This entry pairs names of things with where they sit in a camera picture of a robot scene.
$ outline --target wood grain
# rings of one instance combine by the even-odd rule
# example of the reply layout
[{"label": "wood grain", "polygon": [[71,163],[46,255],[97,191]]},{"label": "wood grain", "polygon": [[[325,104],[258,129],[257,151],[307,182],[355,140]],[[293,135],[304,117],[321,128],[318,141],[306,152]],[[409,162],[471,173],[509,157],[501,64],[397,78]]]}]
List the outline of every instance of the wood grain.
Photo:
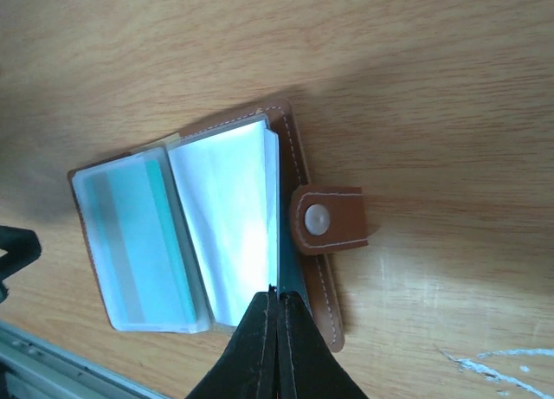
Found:
[{"label": "wood grain", "polygon": [[[0,219],[43,257],[0,319],[167,395],[227,337],[108,324],[66,172],[257,97],[363,186],[337,355],[374,398],[529,397],[440,352],[554,348],[554,0],[0,0]],[[554,359],[487,363],[554,395]],[[519,366],[529,366],[524,374]]]}]

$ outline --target card holder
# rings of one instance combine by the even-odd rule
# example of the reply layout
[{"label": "card holder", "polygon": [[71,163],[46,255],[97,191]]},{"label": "card holder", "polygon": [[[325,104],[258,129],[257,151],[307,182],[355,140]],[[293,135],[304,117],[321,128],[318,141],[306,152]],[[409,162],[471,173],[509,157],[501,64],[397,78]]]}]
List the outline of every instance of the card holder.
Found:
[{"label": "card holder", "polygon": [[269,128],[279,137],[281,223],[285,224],[285,230],[291,234],[296,247],[281,241],[281,257],[287,258],[287,253],[295,252],[294,258],[300,262],[304,278],[303,285],[306,287],[314,322],[330,349],[340,351],[344,346],[345,336],[327,254],[367,245],[364,200],[361,190],[357,188],[310,184],[295,117],[286,99],[268,100],[257,105],[210,116],[195,124],[187,125],[167,137],[140,145],[114,158],[70,171],[68,178],[72,184],[89,256],[91,256],[91,248],[88,244],[87,229],[73,187],[74,176],[79,171],[157,146],[171,148],[171,144],[201,138],[209,135],[213,130],[230,129],[260,113],[267,116]]},{"label": "card holder", "polygon": [[184,219],[175,216],[179,203],[164,150],[77,171],[72,185],[112,326],[208,330],[208,309]]}]

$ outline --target wooden table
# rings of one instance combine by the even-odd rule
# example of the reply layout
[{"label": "wooden table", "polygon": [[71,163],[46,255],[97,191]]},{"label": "wooden table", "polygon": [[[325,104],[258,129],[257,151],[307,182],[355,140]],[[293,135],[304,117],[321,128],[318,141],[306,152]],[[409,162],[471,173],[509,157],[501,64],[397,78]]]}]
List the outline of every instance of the wooden table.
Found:
[{"label": "wooden table", "polygon": [[367,196],[333,258],[363,390],[533,396],[443,350],[554,395],[553,357],[475,357],[554,348],[554,0],[0,0],[0,219],[44,246],[0,319],[186,395],[228,338],[110,327],[66,172],[274,93]]}]

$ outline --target snap button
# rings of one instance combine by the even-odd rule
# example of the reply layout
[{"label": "snap button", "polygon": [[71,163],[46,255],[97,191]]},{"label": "snap button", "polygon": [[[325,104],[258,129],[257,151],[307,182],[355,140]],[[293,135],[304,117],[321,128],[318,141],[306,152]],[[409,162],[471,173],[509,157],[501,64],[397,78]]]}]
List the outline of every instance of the snap button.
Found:
[{"label": "snap button", "polygon": [[308,207],[304,216],[304,224],[312,235],[321,236],[329,229],[331,224],[329,210],[321,204],[314,204]]}]

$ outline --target black object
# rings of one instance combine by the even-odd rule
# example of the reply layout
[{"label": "black object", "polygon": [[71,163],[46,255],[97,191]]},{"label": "black object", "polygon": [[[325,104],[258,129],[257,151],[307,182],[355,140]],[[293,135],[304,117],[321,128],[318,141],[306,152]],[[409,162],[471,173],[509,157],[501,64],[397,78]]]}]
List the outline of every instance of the black object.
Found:
[{"label": "black object", "polygon": [[17,399],[15,396],[11,396],[8,391],[8,381],[6,375],[10,369],[5,364],[0,364],[0,399]]},{"label": "black object", "polygon": [[257,293],[221,358],[188,399],[367,399],[297,293]]},{"label": "black object", "polygon": [[41,255],[41,244],[32,230],[0,226],[0,249],[7,252],[0,257],[0,302],[3,302],[8,298],[3,280],[36,261]]}]

